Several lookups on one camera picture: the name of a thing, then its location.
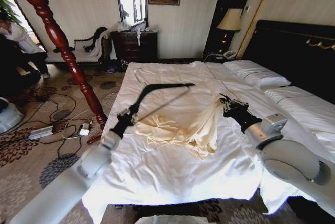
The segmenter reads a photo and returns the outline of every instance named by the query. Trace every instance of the black pants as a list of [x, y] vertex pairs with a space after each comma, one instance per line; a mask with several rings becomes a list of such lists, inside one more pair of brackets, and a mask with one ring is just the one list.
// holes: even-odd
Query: black pants
[[35, 72], [36, 70], [29, 65], [28, 61], [32, 62], [36, 68], [42, 73], [48, 73], [48, 68], [45, 62], [47, 58], [47, 54], [45, 52], [38, 52], [34, 54], [24, 54], [25, 61], [22, 61], [19, 66], [25, 71]]

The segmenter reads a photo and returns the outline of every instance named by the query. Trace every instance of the cream cloth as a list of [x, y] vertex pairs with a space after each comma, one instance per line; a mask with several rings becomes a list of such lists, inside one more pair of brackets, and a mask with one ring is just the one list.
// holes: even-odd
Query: cream cloth
[[216, 125], [221, 111], [222, 103], [216, 98], [186, 129], [181, 128], [174, 120], [156, 114], [138, 122], [136, 133], [146, 136], [149, 144], [183, 145], [196, 158], [204, 159], [209, 154], [215, 153]]

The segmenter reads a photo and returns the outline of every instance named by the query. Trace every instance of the white pillow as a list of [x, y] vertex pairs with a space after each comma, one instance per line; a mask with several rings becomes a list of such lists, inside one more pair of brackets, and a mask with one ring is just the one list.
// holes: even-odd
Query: white pillow
[[291, 82], [285, 77], [249, 60], [224, 63], [235, 75], [261, 90], [288, 86]]
[[265, 93], [335, 154], [335, 105], [295, 86]]

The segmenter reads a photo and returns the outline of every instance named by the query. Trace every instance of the floral rug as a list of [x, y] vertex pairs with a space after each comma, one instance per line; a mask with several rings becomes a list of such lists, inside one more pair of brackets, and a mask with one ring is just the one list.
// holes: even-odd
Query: floral rug
[[[89, 147], [87, 140], [102, 132], [69, 71], [54, 65], [48, 68], [50, 79], [41, 79], [9, 98], [26, 116], [16, 128], [0, 135], [0, 223], [9, 223], [43, 188], [79, 159]], [[83, 69], [108, 115], [124, 73], [108, 74], [95, 71], [92, 66]], [[91, 123], [89, 135], [72, 138], [84, 122]], [[32, 130], [48, 125], [53, 125], [53, 135], [27, 139]], [[62, 135], [71, 139], [64, 141]], [[168, 206], [110, 205], [102, 223], [134, 224], [140, 217], [162, 214], [202, 216], [209, 222], [228, 224], [302, 223], [288, 204], [273, 215], [264, 212], [266, 207], [256, 193], [251, 200], [209, 199]], [[91, 224], [92, 219], [80, 201], [61, 223]]]

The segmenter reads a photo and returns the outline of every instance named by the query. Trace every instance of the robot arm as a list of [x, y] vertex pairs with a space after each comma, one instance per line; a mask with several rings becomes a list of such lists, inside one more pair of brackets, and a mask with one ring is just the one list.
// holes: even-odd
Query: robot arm
[[69, 169], [61, 173], [10, 224], [57, 224], [87, 192], [92, 183], [111, 164], [111, 153], [117, 148], [123, 133], [135, 123], [139, 105], [146, 95], [157, 89], [189, 87], [194, 84], [151, 84], [146, 86], [137, 101], [117, 116], [118, 122], [100, 140], [90, 147]]
[[275, 177], [310, 195], [335, 217], [335, 164], [314, 154], [304, 145], [283, 140], [287, 119], [274, 114], [263, 120], [248, 112], [249, 105], [223, 95], [224, 117], [232, 117], [258, 150], [264, 167]]
[[[189, 87], [193, 84], [148, 85], [138, 100], [118, 115], [118, 123], [100, 141], [89, 148], [68, 170], [60, 174], [12, 220], [11, 224], [56, 224], [82, 198], [92, 183], [111, 163], [111, 152], [117, 148], [127, 127], [135, 123], [143, 98], [162, 88]], [[282, 140], [280, 130], [287, 119], [279, 114], [256, 118], [249, 105], [224, 96], [220, 99], [224, 116], [234, 118], [241, 130], [259, 151], [265, 168], [277, 178], [295, 185], [313, 197], [325, 211], [335, 216], [335, 164], [309, 151], [304, 145]]]

